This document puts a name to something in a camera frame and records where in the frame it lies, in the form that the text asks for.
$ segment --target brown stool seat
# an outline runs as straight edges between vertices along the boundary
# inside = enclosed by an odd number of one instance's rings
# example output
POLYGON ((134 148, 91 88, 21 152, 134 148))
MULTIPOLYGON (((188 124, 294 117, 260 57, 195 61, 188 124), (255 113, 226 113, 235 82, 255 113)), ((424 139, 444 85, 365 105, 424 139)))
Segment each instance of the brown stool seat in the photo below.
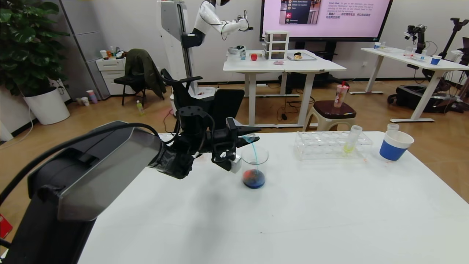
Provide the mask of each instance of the brown stool seat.
POLYGON ((317 101, 313 105, 314 109, 323 117, 328 119, 355 118, 356 111, 348 104, 342 103, 340 108, 334 107, 334 101, 317 101))

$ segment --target office chair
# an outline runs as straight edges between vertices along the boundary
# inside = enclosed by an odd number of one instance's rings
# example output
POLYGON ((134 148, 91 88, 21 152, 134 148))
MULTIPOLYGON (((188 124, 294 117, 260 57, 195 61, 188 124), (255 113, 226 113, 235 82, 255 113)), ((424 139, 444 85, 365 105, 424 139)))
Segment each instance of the office chair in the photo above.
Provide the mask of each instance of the office chair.
POLYGON ((186 106, 199 106, 213 117, 215 129, 226 127, 226 118, 235 118, 244 97, 244 90, 219 89, 214 96, 197 99, 189 94, 190 85, 194 81, 203 79, 200 76, 174 80, 166 69, 161 71, 163 81, 173 87, 174 104, 176 109, 186 106))

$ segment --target test tube rack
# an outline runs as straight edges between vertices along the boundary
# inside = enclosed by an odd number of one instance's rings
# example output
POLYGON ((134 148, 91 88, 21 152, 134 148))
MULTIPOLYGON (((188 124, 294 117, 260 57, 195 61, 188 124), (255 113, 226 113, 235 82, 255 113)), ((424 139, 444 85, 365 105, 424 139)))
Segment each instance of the test tube rack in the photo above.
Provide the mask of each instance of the test tube rack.
POLYGON ((349 131, 297 132, 295 151, 300 160, 364 159, 371 152, 373 141, 360 134, 355 148, 344 150, 349 131))

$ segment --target green leaves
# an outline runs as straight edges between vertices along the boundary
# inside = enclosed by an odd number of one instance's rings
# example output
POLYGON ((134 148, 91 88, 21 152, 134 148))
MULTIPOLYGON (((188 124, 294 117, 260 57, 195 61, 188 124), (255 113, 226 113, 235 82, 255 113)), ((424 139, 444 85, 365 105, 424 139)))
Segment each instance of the green leaves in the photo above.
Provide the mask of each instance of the green leaves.
POLYGON ((13 50, 11 52, 11 58, 14 59, 15 61, 22 62, 28 58, 29 51, 27 50, 13 50))
POLYGON ((66 79, 56 39, 69 36, 53 31, 50 15, 59 7, 40 0, 0 0, 0 82, 12 95, 35 96, 50 91, 50 79, 66 79))
POLYGON ((49 57, 38 56, 38 55, 35 55, 35 54, 30 54, 29 59, 30 59, 30 62, 32 64, 35 64, 37 66, 46 66, 50 62, 49 57))
POLYGON ((12 12, 10 9, 0 9, 0 23, 6 23, 10 21, 11 14, 12 12))
POLYGON ((31 42, 36 36, 36 31, 31 27, 26 27, 20 30, 10 27, 10 33, 11 39, 20 43, 31 42))
POLYGON ((38 6, 40 9, 42 9, 46 14, 58 14, 59 13, 59 7, 52 3, 52 2, 44 2, 38 6))
POLYGON ((16 67, 18 67, 18 64, 15 63, 15 62, 5 62, 5 61, 2 61, 0 63, 0 66, 2 67, 2 69, 4 70, 14 70, 16 69, 16 67))

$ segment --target television screen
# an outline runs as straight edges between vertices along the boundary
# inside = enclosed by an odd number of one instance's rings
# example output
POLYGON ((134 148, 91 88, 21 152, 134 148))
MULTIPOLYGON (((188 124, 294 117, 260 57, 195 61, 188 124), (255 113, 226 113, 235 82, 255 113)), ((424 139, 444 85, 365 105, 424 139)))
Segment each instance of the television screen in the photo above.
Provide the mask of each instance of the television screen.
POLYGON ((393 0, 263 0, 266 30, 292 40, 378 41, 393 0))

